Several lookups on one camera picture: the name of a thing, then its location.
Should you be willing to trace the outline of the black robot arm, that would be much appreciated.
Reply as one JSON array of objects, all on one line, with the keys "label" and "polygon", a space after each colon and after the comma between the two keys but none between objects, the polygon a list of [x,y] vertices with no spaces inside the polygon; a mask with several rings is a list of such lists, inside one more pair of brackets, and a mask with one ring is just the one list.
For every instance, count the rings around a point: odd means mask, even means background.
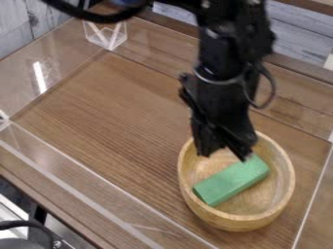
[{"label": "black robot arm", "polygon": [[274,80],[261,65],[274,43],[265,0],[157,1],[185,10],[196,20],[197,59],[192,72],[179,76],[196,153],[207,157],[228,148],[245,160],[257,142],[248,109],[265,108],[274,98],[255,100],[260,78]]}]

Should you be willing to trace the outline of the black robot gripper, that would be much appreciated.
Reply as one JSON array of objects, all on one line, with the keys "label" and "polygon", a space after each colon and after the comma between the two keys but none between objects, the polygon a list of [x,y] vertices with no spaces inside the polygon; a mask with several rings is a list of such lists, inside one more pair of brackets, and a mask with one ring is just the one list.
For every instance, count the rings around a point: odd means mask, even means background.
[{"label": "black robot gripper", "polygon": [[239,161],[251,156],[257,136],[248,109],[253,102],[259,72],[245,63],[221,78],[203,63],[179,77],[179,96],[191,110],[191,131],[196,154],[208,158],[227,148]]}]

